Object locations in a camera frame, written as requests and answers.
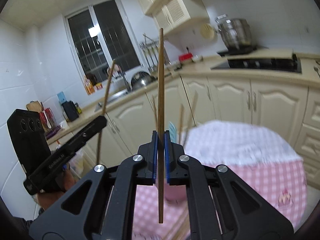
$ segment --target bowl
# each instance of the bowl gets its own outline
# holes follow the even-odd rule
[[[195,55],[195,56],[192,57],[192,61],[194,63],[200,62],[201,60],[203,60],[202,55]]]

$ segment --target silver screw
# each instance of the silver screw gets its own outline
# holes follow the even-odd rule
[[[220,172],[226,172],[228,170],[228,167],[226,165],[219,165],[218,166],[218,171]]]
[[[96,166],[94,167],[94,171],[95,171],[95,172],[102,172],[102,171],[104,171],[104,166],[101,165],[101,164],[98,164],[98,165],[96,165]]]
[[[179,157],[179,160],[182,162],[187,162],[188,160],[190,160],[190,157],[188,155],[181,155]]]
[[[143,157],[142,157],[140,154],[136,154],[136,155],[133,156],[132,158],[133,158],[133,160],[134,160],[135,162],[139,162],[139,161],[141,161],[141,160],[143,159]]]

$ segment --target wooden chopstick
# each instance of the wooden chopstick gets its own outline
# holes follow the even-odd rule
[[[180,106],[180,119],[179,119],[179,141],[178,144],[181,142],[181,134],[182,134],[182,127],[183,127],[183,114],[184,114],[184,106],[181,104]]]
[[[198,92],[196,91],[195,95],[193,97],[193,100],[192,100],[191,113],[189,115],[188,126],[187,126],[186,134],[185,134],[185,137],[184,137],[184,140],[183,140],[183,145],[182,145],[183,148],[185,147],[185,145],[187,143],[187,139],[188,139],[188,136],[189,136],[189,130],[190,130],[191,126],[192,126],[192,120],[193,120],[192,113],[195,113],[197,102],[198,102]]]
[[[151,101],[152,101],[153,113],[155,115],[156,129],[158,129],[157,108],[156,108],[156,101],[155,101],[155,97],[154,96],[152,96]]]
[[[108,95],[109,95],[109,90],[110,90],[111,78],[112,78],[113,70],[115,69],[115,63],[116,63],[116,61],[113,60],[112,65],[111,65],[111,70],[109,72],[106,93],[104,95],[104,101],[103,101],[103,105],[102,105],[102,115],[106,114],[106,107],[107,107]],[[101,140],[102,140],[102,130],[99,132],[99,135],[98,135],[96,165],[100,164],[99,162],[100,162]]]
[[[163,223],[164,205],[164,43],[163,28],[159,33],[158,62],[158,211],[159,224]]]

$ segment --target black cooktop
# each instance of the black cooktop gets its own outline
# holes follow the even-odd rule
[[[302,73],[300,60],[295,54],[292,59],[287,58],[249,58],[249,59],[229,59],[215,69],[260,69],[260,70],[276,70],[293,73]]]

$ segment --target red container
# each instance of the red container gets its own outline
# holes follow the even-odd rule
[[[184,61],[184,60],[192,58],[192,57],[193,57],[192,53],[183,54],[183,55],[179,56],[179,61]]]

